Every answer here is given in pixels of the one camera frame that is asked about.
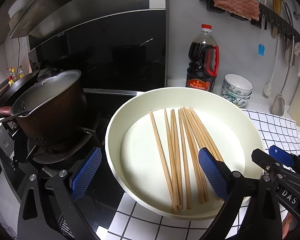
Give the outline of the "right hand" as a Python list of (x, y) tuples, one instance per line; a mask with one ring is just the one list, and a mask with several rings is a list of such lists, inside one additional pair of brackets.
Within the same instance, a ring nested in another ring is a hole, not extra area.
[(288, 233), (295, 229), (297, 224), (298, 220), (290, 212), (288, 212), (282, 222), (282, 239), (285, 239)]

